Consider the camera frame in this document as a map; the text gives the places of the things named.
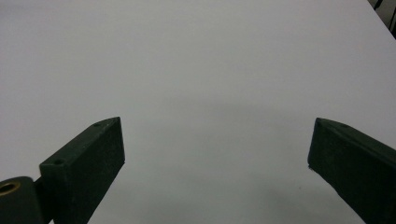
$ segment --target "white surface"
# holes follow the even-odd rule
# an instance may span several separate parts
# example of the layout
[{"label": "white surface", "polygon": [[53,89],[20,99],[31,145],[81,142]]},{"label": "white surface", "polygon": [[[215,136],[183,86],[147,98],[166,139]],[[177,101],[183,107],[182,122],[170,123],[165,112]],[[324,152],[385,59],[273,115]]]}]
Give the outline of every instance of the white surface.
[{"label": "white surface", "polygon": [[316,117],[396,147],[396,42],[365,0],[0,1],[0,179],[121,116],[90,223],[362,223]]}]

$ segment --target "screw hole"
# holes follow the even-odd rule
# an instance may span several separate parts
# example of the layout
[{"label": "screw hole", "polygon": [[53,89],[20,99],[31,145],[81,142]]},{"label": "screw hole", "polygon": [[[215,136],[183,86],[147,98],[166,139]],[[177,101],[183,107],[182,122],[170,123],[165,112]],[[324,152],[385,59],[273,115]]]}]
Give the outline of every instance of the screw hole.
[{"label": "screw hole", "polygon": [[9,194],[21,186],[20,182],[9,182],[0,186],[0,196]]},{"label": "screw hole", "polygon": [[54,162],[55,165],[61,165],[62,163],[64,163],[64,160],[62,160],[62,159],[56,160]]}]

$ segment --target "black object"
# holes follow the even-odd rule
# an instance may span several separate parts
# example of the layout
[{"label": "black object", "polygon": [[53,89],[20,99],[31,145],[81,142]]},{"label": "black object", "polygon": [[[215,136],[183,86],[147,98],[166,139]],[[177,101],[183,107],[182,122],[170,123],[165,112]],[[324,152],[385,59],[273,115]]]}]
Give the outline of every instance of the black object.
[{"label": "black object", "polygon": [[0,182],[0,223],[86,224],[125,162],[120,118],[97,122],[40,164]]},{"label": "black object", "polygon": [[382,1],[383,1],[383,0],[378,0],[378,1],[375,3],[374,10],[376,10],[377,8],[379,8],[379,7],[381,6]]},{"label": "black object", "polygon": [[396,223],[394,149],[345,124],[317,119],[308,163],[366,223]]}]

